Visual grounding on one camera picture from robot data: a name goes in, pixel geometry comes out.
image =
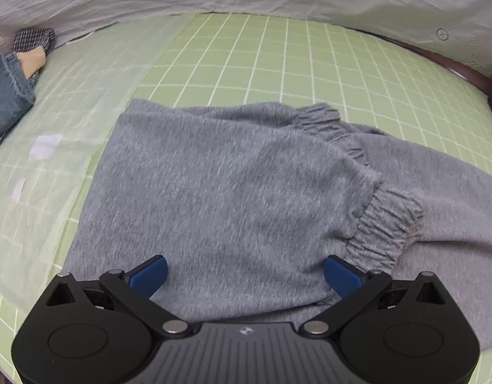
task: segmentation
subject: blue jeans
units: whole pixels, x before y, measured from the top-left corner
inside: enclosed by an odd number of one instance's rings
[[[26,79],[14,53],[0,53],[0,137],[35,103],[32,83]]]

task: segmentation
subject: folded gray garment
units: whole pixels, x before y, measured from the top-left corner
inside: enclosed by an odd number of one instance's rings
[[[170,275],[152,300],[190,322],[299,325],[339,299],[322,274],[329,254],[398,278],[432,269],[492,346],[492,177],[326,104],[133,100],[65,269],[95,279],[154,254]]]

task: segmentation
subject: green grid tablecloth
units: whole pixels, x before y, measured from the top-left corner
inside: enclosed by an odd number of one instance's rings
[[[134,96],[172,107],[262,101],[304,106],[323,101],[346,121],[379,127],[492,175],[492,114],[481,92],[401,47],[332,25],[242,14],[198,15]],[[93,174],[104,145],[87,174]],[[90,183],[91,178],[70,214],[57,266],[71,244]],[[23,319],[0,296],[0,323],[5,325],[0,327],[0,366],[10,375],[9,344]],[[492,349],[482,354],[471,383],[492,384]]]

